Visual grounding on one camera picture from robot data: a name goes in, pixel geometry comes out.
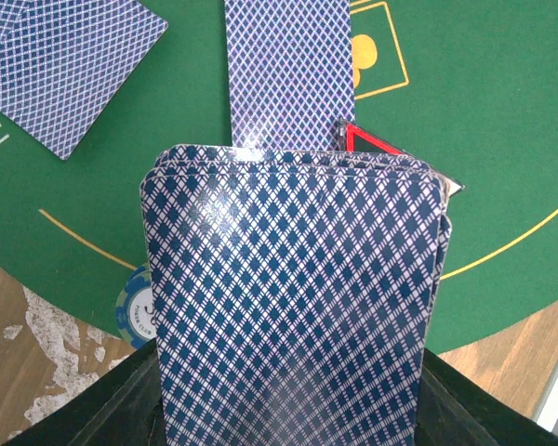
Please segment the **blue 50 chips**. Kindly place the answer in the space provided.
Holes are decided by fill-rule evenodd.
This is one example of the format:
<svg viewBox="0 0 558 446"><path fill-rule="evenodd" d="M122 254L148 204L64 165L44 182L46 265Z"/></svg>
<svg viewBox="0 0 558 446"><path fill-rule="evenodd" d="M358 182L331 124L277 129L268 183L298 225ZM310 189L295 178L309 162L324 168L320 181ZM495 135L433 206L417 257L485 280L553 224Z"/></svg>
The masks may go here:
<svg viewBox="0 0 558 446"><path fill-rule="evenodd" d="M126 282L115 305L118 331L133 348L155 338L153 293L149 266L138 267Z"/></svg>

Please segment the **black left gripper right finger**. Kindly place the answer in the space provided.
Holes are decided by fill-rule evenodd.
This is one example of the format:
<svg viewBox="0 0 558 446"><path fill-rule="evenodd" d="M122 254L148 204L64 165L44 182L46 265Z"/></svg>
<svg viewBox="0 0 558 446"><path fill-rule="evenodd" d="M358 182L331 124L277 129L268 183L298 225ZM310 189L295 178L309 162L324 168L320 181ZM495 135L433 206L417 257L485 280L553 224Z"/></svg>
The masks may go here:
<svg viewBox="0 0 558 446"><path fill-rule="evenodd" d="M558 437L475 385L429 350L423 355L415 445L558 445Z"/></svg>

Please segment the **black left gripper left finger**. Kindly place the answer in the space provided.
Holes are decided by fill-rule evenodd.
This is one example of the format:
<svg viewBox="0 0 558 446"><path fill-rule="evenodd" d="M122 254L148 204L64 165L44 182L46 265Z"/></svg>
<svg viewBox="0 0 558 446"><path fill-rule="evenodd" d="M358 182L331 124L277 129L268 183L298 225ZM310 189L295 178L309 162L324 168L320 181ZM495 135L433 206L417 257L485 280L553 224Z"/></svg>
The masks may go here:
<svg viewBox="0 0 558 446"><path fill-rule="evenodd" d="M157 355L135 352L8 445L161 445Z"/></svg>

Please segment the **black red triangular all-in button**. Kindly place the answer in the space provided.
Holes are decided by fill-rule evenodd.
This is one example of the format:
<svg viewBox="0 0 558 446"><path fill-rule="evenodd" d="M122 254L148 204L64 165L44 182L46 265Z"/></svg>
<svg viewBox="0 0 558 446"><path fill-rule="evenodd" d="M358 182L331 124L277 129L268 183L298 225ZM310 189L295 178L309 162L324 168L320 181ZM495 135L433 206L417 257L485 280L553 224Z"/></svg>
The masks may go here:
<svg viewBox="0 0 558 446"><path fill-rule="evenodd" d="M416 156L351 122L340 120L331 152L351 160L355 167L385 171L389 178L401 177L410 181L433 183L441 188L447 199L464 190L464 186Z"/></svg>

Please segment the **blue playing card deck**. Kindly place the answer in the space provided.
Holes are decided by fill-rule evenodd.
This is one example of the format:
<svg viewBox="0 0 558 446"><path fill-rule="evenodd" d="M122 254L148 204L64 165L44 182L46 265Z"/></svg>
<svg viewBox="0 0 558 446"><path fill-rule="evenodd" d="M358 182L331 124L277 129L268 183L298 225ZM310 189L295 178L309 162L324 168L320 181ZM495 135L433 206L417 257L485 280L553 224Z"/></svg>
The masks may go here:
<svg viewBox="0 0 558 446"><path fill-rule="evenodd" d="M178 145L140 186L170 445L409 445L448 184L388 154Z"/></svg>

